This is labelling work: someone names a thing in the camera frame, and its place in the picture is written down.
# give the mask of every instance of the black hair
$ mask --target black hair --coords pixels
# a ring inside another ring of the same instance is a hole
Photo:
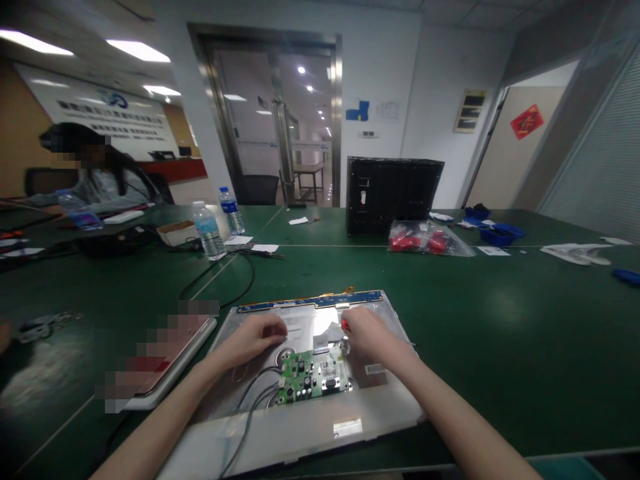
[[[149,200],[154,201],[158,196],[156,188],[153,186],[144,170],[129,155],[114,148],[108,137],[104,137],[94,130],[79,123],[56,123],[50,126],[46,132],[39,137],[40,145],[54,153],[82,153],[86,151],[87,145],[105,146],[105,167],[108,168],[118,184],[118,194],[126,194],[129,184],[125,180],[125,170],[136,174],[145,184],[149,194]],[[87,168],[89,180],[97,187],[93,178],[93,168]]]

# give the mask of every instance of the reception desk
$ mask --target reception desk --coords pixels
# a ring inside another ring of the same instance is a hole
[[[207,177],[202,159],[176,159],[138,162],[147,173],[161,173],[169,184]]]

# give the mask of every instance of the doorway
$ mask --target doorway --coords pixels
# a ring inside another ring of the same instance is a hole
[[[578,62],[506,89],[463,206],[511,208]]]
[[[216,126],[238,198],[253,194],[247,176],[252,185],[264,177],[279,183],[278,204],[338,207],[340,36],[189,28],[209,70]]]

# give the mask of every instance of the green circuit board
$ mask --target green circuit board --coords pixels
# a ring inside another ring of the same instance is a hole
[[[350,388],[341,344],[283,358],[278,404],[309,400]]]

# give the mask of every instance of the water bottle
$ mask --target water bottle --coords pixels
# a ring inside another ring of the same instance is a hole
[[[71,190],[56,190],[58,205],[66,212],[80,230],[100,230],[105,226],[104,222],[94,213],[91,207],[79,199]]]
[[[220,187],[220,206],[227,216],[227,223],[232,235],[242,235],[245,232],[245,224],[238,212],[238,202],[228,188]]]
[[[215,222],[215,216],[206,208],[203,201],[193,202],[193,222],[195,228],[200,234],[200,242],[202,248],[209,261],[218,261],[227,254],[225,244],[220,238],[218,232],[218,224]]]

